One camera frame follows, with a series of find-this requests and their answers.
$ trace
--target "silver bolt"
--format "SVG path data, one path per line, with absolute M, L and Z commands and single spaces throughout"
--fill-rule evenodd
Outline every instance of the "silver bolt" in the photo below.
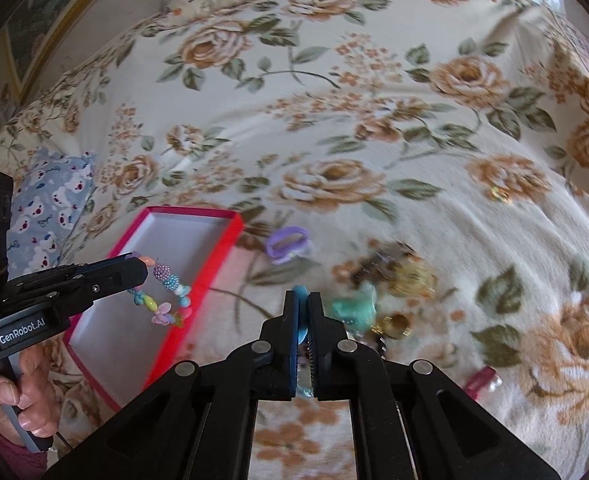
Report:
M 430 375 L 432 373 L 432 365 L 424 360 L 415 361 L 412 365 L 412 369 L 421 375 Z
M 196 368 L 194 368 L 194 365 L 192 363 L 184 362 L 184 363 L 179 363 L 177 366 L 175 366 L 175 373 L 179 377 L 188 377 L 194 373 L 195 369 Z
M 261 339 L 259 339 L 258 341 L 255 341 L 250 346 L 250 348 L 253 352 L 255 352 L 255 354 L 267 354 L 268 352 L 270 352 L 272 345 L 268 341 L 262 341 Z
M 357 343 L 352 339 L 342 339 L 337 343 L 337 348 L 342 352 L 354 352 L 357 349 Z

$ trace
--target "bed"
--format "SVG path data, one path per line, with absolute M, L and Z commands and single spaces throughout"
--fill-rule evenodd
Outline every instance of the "bed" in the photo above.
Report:
M 529 0 L 256 0 L 168 26 L 155 16 L 63 75 L 0 133 L 16 182 L 42 146 L 94 152 L 95 190 L 64 262 L 101 259 L 144 206 L 227 208 L 245 229 L 181 358 L 256 338 L 297 283 L 350 292 L 371 248 L 409 244 L 433 301 L 384 296 L 425 358 L 564 479 L 589 468 L 589 71 Z M 272 266 L 285 224 L 314 250 Z M 50 342 L 79 442 L 106 415 Z M 345 403 L 259 407 L 250 478 L 355 478 Z

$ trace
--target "hand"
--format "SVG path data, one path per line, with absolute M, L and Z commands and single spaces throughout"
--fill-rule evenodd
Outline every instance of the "hand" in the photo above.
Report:
M 61 408 L 54 398 L 54 388 L 48 381 L 50 363 L 38 344 L 26 348 L 19 355 L 23 375 L 18 388 L 11 380 L 0 376 L 0 404 L 19 406 L 21 427 L 35 436 L 48 437 L 59 428 Z M 14 444 L 23 445 L 21 437 L 12 426 L 0 406 L 0 433 Z

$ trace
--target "red box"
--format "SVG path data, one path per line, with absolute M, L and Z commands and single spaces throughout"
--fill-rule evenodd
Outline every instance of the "red box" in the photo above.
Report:
M 243 222 L 234 211 L 191 207 L 147 207 L 134 220 L 107 257 L 138 251 L 158 259 L 190 285 L 191 315 L 182 328 L 152 323 L 152 313 L 137 306 L 129 292 L 95 301 L 72 318 L 64 343 L 90 384 L 118 410 L 156 381 L 174 363 L 212 280 Z M 143 291 L 161 304 L 178 298 L 152 272 Z

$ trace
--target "blue patterned fabric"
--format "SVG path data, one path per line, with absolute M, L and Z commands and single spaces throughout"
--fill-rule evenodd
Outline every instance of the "blue patterned fabric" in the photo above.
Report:
M 93 187 L 94 155 L 66 156 L 42 148 L 33 160 L 32 170 L 12 199 L 10 279 L 59 263 L 61 244 L 81 216 Z

